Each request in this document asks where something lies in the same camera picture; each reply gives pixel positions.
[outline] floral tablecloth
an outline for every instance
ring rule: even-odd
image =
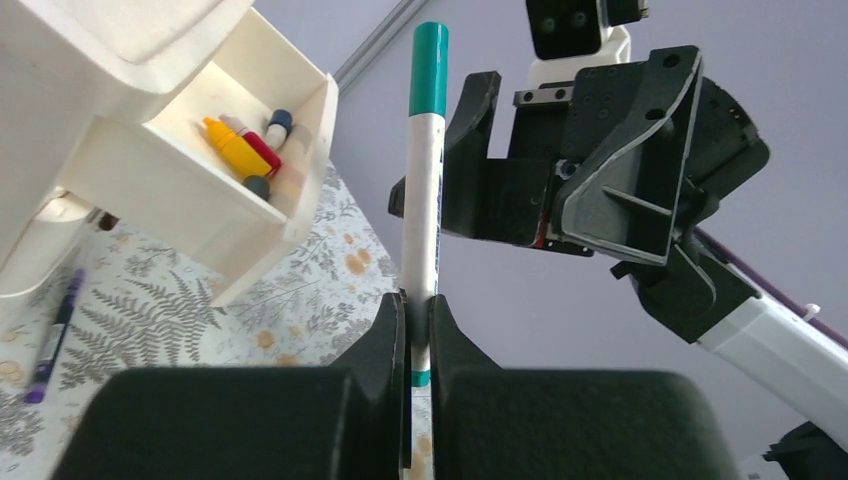
[[[88,241],[89,276],[44,403],[20,397],[70,268],[0,331],[0,478],[48,478],[88,401],[122,369],[327,364],[396,288],[391,259],[332,166],[309,239],[226,308],[208,306],[214,274],[132,226]],[[429,395],[413,392],[414,480],[432,477]]]

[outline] white marker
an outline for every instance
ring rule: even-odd
[[[447,54],[447,27],[428,22],[415,29],[400,273],[400,287],[409,302],[406,322],[413,387],[426,386],[430,381],[427,302],[437,294],[439,284]]]

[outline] purple pen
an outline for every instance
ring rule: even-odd
[[[53,367],[59,357],[62,340],[65,339],[65,333],[68,331],[68,324],[74,314],[77,294],[84,280],[85,269],[79,267],[74,271],[74,276],[71,278],[70,285],[68,285],[68,291],[65,293],[62,304],[59,306],[59,312],[56,314],[56,320],[50,326],[47,332],[47,340],[45,340],[38,355],[38,364],[35,367],[32,383],[24,396],[26,403],[41,403],[44,400],[47,393],[47,383],[50,381],[50,375],[53,373]]]

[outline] black robotic claw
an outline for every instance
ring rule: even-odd
[[[430,342],[436,479],[735,478],[705,400],[678,375],[502,369],[443,296],[430,302]],[[386,294],[326,367],[116,375],[53,478],[397,480],[410,393],[402,299]]]

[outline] white bottle cap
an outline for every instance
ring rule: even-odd
[[[224,125],[230,127],[230,130],[236,132],[236,135],[238,135],[239,137],[244,136],[245,133],[250,131],[250,129],[247,128],[247,126],[244,124],[244,122],[239,120],[238,117],[231,117],[229,115],[221,115],[218,118],[221,119],[222,122],[224,122]]]

